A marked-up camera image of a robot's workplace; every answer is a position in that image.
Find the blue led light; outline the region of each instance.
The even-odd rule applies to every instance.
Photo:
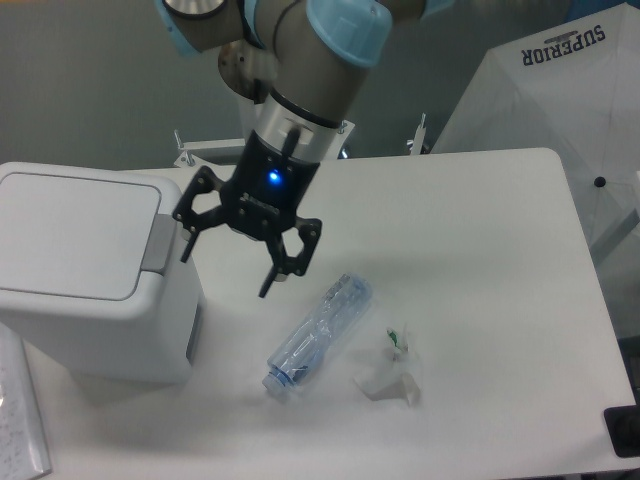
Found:
[[[271,185],[278,186],[282,183],[282,175],[277,170],[271,170],[268,178]]]

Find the gray wall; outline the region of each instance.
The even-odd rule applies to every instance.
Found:
[[[568,0],[458,0],[398,28],[353,105],[357,156],[444,127],[487,48],[562,21]],[[0,163],[166,167],[185,141],[241,135],[217,52],[177,55],[151,0],[0,3]]]

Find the plastic bottle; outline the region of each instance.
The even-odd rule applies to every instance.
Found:
[[[262,384],[269,393],[282,397],[313,371],[331,343],[366,311],[371,295],[366,280],[342,275],[267,361],[270,372]]]

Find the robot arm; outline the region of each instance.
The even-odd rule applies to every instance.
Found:
[[[260,290],[264,297],[273,281],[306,273],[322,222],[298,217],[298,205],[393,24],[420,18],[430,5],[427,0],[156,3],[182,52],[244,39],[277,58],[277,77],[266,99],[256,98],[264,100],[262,113],[232,177],[223,182],[202,167],[174,211],[190,233],[183,261],[200,232],[223,223],[264,241],[273,261]],[[258,78],[253,82],[256,91],[263,86]],[[221,204],[195,213],[194,198],[214,190]],[[288,255],[282,238],[291,228],[303,242],[297,256]]]

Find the white table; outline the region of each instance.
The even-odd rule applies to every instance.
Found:
[[[229,168],[217,168],[221,176]],[[184,187],[191,169],[155,173]],[[627,469],[602,412],[633,403],[560,161],[550,151],[326,162],[306,277],[258,289],[263,244],[221,227],[194,257],[209,306],[185,385],[71,374],[29,349],[52,479],[498,479]],[[265,361],[345,271],[375,305],[301,398]],[[423,398],[373,403],[352,376],[408,322]]]

